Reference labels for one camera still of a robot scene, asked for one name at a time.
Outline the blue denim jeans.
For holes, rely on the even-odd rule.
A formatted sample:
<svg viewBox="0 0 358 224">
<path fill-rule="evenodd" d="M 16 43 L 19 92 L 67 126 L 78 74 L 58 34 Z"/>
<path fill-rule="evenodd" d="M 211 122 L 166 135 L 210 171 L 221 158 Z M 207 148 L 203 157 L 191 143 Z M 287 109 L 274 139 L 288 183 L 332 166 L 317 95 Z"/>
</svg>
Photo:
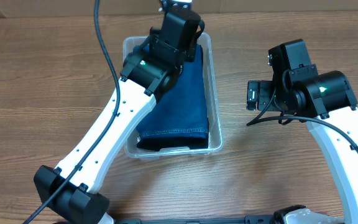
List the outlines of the blue denim jeans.
<svg viewBox="0 0 358 224">
<path fill-rule="evenodd" d="M 208 140 L 208 114 L 203 81 L 203 48 L 196 46 L 195 59 L 186 62 L 177 84 L 138 124 L 140 144 Z"/>
</svg>

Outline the black cloth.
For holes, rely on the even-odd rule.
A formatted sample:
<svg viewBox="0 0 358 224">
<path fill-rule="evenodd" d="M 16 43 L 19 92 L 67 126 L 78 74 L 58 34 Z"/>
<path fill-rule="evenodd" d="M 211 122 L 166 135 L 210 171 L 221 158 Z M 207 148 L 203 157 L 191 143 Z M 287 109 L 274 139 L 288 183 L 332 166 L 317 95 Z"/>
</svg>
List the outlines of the black cloth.
<svg viewBox="0 0 358 224">
<path fill-rule="evenodd" d="M 160 151 L 163 148 L 189 147 L 190 149 L 201 149 L 208 147 L 207 138 L 146 138 L 137 143 L 137 148 L 150 151 Z"/>
</svg>

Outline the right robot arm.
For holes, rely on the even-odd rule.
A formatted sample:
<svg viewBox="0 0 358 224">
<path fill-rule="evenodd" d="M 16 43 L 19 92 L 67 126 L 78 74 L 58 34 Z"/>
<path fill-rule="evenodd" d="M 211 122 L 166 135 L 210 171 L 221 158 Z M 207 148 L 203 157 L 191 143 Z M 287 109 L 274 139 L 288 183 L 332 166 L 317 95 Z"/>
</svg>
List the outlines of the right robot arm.
<svg viewBox="0 0 358 224">
<path fill-rule="evenodd" d="M 260 113 L 249 126 L 299 121 L 318 143 L 341 199 L 344 216 L 312 212 L 304 205 L 277 210 L 272 223 L 358 223 L 358 100 L 345 74 L 319 74 L 304 40 L 285 42 L 268 51 L 272 80 L 247 84 L 249 111 Z"/>
</svg>

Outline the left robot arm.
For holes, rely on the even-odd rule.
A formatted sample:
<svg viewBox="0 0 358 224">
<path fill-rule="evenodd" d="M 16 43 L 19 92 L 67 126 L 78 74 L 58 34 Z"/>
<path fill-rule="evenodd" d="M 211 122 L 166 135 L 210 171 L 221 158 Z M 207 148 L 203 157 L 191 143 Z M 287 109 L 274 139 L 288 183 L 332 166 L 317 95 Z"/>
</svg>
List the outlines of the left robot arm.
<svg viewBox="0 0 358 224">
<path fill-rule="evenodd" d="M 80 143 L 55 167 L 35 173 L 43 208 L 70 223 L 113 222 L 109 200 L 99 192 L 106 174 L 135 127 L 175 86 L 203 29 L 197 13 L 174 6 L 161 28 L 127 54 L 108 104 Z"/>
</svg>

